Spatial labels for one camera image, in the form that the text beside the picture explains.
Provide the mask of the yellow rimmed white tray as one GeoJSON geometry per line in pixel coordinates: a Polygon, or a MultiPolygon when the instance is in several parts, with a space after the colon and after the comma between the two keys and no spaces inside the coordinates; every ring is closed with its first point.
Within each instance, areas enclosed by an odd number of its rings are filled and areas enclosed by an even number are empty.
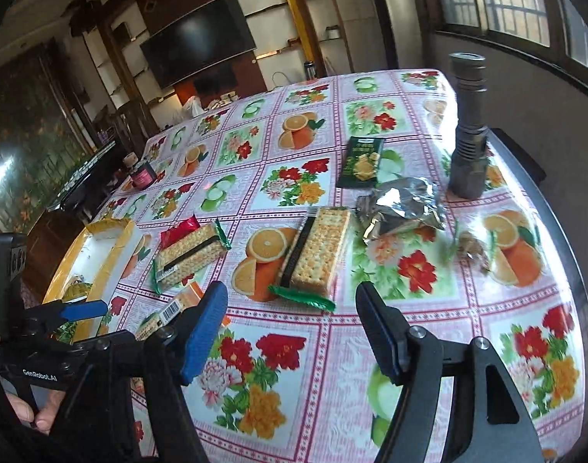
{"type": "Polygon", "coordinates": [[[129,218],[96,221],[78,234],[56,269],[44,301],[62,300],[69,279],[81,275],[92,284],[92,289],[86,300],[78,302],[101,300],[108,310],[102,317],[59,326],[54,335],[60,341],[71,344],[105,335],[113,329],[111,321],[125,304],[115,295],[115,289],[140,239],[140,230],[129,218]]]}

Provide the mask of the green end cracker pack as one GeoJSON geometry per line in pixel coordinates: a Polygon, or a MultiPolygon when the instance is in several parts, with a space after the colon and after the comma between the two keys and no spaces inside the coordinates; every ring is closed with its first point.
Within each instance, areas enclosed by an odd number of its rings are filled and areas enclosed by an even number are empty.
{"type": "Polygon", "coordinates": [[[219,220],[211,221],[161,250],[153,260],[152,283],[163,294],[231,249],[219,220]]]}

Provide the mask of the black stripe cracker pack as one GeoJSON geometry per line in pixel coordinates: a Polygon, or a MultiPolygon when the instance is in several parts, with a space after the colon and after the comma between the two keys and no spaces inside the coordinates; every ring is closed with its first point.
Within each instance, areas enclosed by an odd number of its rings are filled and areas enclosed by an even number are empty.
{"type": "Polygon", "coordinates": [[[332,313],[331,298],[343,257],[351,211],[346,207],[312,207],[297,230],[272,295],[332,313]]]}

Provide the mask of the silver foil snack bag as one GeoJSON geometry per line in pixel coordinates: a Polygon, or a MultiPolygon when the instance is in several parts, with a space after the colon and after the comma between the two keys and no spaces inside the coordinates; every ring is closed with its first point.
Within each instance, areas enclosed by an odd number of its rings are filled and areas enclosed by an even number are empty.
{"type": "Polygon", "coordinates": [[[357,197],[356,217],[365,245],[384,235],[419,227],[445,229],[445,208],[438,186],[425,178],[404,177],[381,183],[357,197]]]}

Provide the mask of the gold woven snack packet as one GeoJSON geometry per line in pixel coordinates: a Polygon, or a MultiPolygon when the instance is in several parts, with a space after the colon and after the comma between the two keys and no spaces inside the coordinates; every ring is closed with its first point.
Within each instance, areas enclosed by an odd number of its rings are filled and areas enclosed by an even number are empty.
{"type": "Polygon", "coordinates": [[[69,279],[69,281],[66,283],[66,286],[64,287],[62,300],[65,303],[86,300],[90,294],[91,289],[92,284],[87,282],[83,276],[74,275],[69,279]]]}

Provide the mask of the orange cracker pack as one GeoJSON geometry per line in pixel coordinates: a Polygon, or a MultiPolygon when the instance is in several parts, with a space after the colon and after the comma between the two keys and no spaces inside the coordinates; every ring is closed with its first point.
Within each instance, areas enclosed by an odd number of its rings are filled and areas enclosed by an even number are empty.
{"type": "MultiPolygon", "coordinates": [[[[169,300],[161,309],[151,314],[140,324],[135,332],[135,338],[139,342],[147,340],[151,335],[167,326],[174,327],[183,324],[181,316],[183,312],[191,307],[198,305],[203,298],[207,289],[202,289],[198,282],[189,282],[183,289],[172,299],[169,300]]],[[[219,333],[224,330],[229,323],[227,316],[223,319],[219,333]]]]}

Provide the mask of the clear wrapped pastry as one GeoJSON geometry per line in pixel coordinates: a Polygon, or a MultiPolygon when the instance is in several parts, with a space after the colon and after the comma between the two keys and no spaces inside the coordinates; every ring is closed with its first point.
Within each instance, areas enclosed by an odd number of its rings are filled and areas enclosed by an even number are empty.
{"type": "Polygon", "coordinates": [[[484,235],[463,231],[457,236],[459,257],[475,262],[484,273],[489,273],[492,269],[495,248],[496,234],[492,231],[485,230],[484,235]]]}

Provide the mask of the pink label jar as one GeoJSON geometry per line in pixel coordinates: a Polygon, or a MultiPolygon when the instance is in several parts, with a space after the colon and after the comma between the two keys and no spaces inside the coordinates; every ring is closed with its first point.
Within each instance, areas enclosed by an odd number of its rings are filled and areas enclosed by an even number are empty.
{"type": "Polygon", "coordinates": [[[157,178],[156,171],[147,159],[139,160],[131,169],[132,185],[138,190],[150,187],[157,178]]]}

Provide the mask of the floral plastic tablecloth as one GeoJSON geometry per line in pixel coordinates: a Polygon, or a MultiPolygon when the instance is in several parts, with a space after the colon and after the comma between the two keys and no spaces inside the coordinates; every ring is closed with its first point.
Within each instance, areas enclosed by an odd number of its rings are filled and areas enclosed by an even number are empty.
{"type": "Polygon", "coordinates": [[[229,292],[227,327],[185,390],[213,462],[370,462],[400,389],[383,377],[356,314],[358,284],[448,341],[488,338],[512,375],[543,455],[566,455],[582,432],[584,344],[557,242],[534,196],[498,153],[485,191],[443,194],[444,230],[419,227],[365,245],[350,228],[324,313],[274,298],[288,246],[313,206],[353,207],[336,187],[350,137],[384,139],[380,182],[425,178],[448,186],[455,98],[436,70],[318,79],[237,101],[150,138],[157,180],[120,187],[102,218],[129,218],[141,239],[115,289],[125,301],[109,332],[136,331],[173,291],[150,269],[159,236],[194,215],[219,220],[230,251],[191,276],[229,292]],[[496,234],[492,269],[457,254],[457,236],[496,234]]]}

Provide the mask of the dark green chip packet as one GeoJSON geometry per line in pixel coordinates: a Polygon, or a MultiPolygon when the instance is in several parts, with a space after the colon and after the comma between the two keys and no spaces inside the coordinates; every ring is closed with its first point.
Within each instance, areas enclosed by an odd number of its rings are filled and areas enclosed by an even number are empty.
{"type": "Polygon", "coordinates": [[[369,189],[378,183],[384,139],[350,137],[336,187],[369,189]]]}

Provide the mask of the grey metal flashlight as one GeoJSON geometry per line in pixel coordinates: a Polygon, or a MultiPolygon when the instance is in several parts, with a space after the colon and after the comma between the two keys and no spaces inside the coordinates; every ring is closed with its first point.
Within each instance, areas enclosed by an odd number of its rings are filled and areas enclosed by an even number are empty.
{"type": "Polygon", "coordinates": [[[485,191],[488,171],[488,126],[483,120],[485,57],[459,51],[451,53],[450,60],[456,79],[458,121],[449,189],[462,199],[479,199],[485,191]]]}

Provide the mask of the large landscape painting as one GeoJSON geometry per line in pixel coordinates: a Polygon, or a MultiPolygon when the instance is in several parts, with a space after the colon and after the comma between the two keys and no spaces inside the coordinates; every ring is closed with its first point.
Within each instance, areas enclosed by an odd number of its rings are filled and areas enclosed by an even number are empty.
{"type": "Polygon", "coordinates": [[[0,231],[27,233],[88,158],[40,45],[0,67],[0,231]]]}

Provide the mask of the wooden chair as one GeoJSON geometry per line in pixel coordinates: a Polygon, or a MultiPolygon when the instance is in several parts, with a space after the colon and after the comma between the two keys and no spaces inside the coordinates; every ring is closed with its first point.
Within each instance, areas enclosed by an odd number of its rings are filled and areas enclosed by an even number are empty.
{"type": "Polygon", "coordinates": [[[141,99],[132,99],[118,108],[114,115],[117,137],[128,153],[141,157],[150,137],[158,135],[160,128],[149,108],[141,99]]]}

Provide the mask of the white plastic bag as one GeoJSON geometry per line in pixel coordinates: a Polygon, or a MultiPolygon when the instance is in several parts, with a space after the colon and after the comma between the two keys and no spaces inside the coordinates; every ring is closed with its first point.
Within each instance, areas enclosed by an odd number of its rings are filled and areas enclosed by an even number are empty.
{"type": "Polygon", "coordinates": [[[191,96],[182,106],[182,113],[187,119],[196,118],[205,113],[198,96],[191,96]]]}

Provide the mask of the black television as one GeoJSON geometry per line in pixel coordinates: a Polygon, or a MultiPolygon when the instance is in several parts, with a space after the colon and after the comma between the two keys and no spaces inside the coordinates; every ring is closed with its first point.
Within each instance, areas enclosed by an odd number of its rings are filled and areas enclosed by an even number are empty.
{"type": "Polygon", "coordinates": [[[140,48],[165,89],[256,44],[238,0],[211,0],[151,35],[140,48]]]}

